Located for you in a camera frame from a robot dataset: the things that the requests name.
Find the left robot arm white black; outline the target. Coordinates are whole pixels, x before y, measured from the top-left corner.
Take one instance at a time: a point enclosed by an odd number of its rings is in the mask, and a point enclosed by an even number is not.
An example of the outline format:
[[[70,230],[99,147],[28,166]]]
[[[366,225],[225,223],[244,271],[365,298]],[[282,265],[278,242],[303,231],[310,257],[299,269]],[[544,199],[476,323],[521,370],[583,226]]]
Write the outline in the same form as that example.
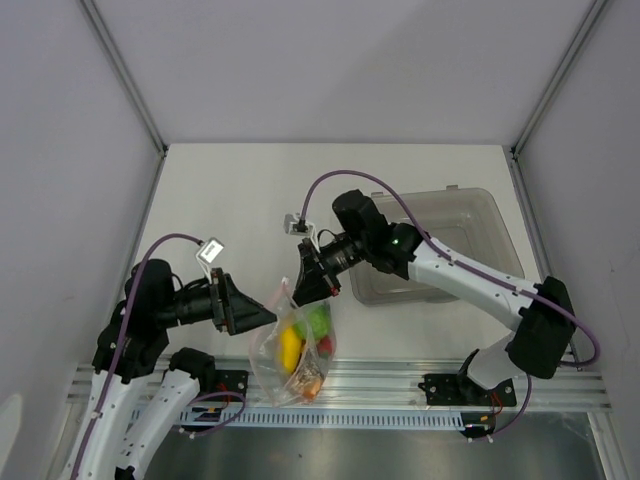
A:
[[[238,335],[275,322],[275,314],[242,293],[228,273],[217,268],[212,274],[176,288],[168,262],[134,266],[124,299],[98,337],[87,408],[60,478],[142,479],[191,402],[224,391],[228,400],[245,402],[244,388],[225,380],[212,355],[183,347],[142,415],[132,417],[169,344],[169,329],[211,322]]]

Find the yellow mango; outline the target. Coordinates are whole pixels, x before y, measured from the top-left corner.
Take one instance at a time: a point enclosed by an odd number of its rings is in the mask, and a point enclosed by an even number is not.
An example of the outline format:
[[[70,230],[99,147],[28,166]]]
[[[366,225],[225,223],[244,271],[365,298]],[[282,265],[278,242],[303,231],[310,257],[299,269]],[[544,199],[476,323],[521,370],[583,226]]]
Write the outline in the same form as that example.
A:
[[[279,336],[279,360],[284,370],[292,374],[298,365],[303,340],[294,327],[284,329]]]

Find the green round vegetable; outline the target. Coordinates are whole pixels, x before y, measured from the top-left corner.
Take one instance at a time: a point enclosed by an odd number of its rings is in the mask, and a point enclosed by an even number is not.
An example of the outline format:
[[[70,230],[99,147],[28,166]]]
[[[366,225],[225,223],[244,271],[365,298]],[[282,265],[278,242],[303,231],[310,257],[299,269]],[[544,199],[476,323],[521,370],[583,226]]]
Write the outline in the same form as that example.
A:
[[[304,318],[293,325],[294,332],[303,340],[311,337],[314,341],[322,340],[332,329],[329,307],[319,305],[307,310]]]

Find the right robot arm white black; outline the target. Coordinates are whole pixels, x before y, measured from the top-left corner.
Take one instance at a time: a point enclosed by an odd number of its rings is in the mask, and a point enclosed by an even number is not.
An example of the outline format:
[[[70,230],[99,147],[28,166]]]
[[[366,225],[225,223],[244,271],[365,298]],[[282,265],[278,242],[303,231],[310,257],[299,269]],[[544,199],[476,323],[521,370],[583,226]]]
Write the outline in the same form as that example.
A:
[[[342,231],[317,247],[298,245],[300,270],[293,300],[304,306],[335,297],[341,273],[365,262],[377,271],[443,290],[502,323],[509,335],[472,352],[459,370],[458,395],[479,403],[502,381],[520,373],[552,378],[576,326],[566,285],[548,276],[530,282],[488,267],[449,248],[414,222],[390,222],[360,190],[337,197],[332,209]]]

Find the orange potato piece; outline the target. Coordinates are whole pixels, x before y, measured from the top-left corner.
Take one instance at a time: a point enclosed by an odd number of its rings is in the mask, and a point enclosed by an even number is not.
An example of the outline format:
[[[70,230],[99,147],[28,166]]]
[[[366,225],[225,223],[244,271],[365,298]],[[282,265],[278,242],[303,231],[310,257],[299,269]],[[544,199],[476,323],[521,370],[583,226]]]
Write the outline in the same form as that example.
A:
[[[323,386],[324,380],[321,377],[307,379],[300,386],[300,394],[307,401],[313,401]]]

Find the clear zip top bag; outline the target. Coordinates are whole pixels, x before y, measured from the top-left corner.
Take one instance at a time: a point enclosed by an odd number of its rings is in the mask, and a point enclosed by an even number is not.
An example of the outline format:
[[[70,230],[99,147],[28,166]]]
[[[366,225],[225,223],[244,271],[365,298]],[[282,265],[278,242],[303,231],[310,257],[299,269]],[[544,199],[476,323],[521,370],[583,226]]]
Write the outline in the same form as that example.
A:
[[[258,328],[250,342],[254,380],[275,407],[310,404],[326,381],[336,351],[329,302],[297,305],[285,277],[267,308],[276,322]]]

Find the red chili pepper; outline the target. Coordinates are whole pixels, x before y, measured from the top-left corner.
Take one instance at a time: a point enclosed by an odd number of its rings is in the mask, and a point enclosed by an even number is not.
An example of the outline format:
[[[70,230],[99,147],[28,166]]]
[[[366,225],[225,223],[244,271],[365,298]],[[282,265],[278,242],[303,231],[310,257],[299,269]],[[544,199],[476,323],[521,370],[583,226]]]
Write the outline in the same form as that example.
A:
[[[316,350],[321,358],[331,358],[334,355],[333,341],[329,336],[323,337],[317,344]]]

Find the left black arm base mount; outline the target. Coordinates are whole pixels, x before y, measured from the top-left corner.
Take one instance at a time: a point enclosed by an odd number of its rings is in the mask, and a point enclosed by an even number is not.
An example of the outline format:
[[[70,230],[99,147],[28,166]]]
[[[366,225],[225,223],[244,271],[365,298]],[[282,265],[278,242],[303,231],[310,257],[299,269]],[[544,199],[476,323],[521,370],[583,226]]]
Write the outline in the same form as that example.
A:
[[[230,404],[241,404],[242,401],[231,393],[247,394],[249,382],[249,372],[247,370],[218,370],[216,373],[214,392],[222,393],[222,396],[216,398],[221,403],[222,408],[226,408]]]

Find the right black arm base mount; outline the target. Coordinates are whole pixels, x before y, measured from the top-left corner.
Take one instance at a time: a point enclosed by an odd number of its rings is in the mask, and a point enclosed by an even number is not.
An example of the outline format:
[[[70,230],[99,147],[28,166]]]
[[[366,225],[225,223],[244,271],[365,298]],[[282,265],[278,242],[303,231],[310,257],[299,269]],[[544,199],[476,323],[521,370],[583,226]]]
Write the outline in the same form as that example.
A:
[[[466,376],[453,373],[428,373],[418,384],[429,406],[515,407],[517,398],[511,379],[493,389],[485,389]]]

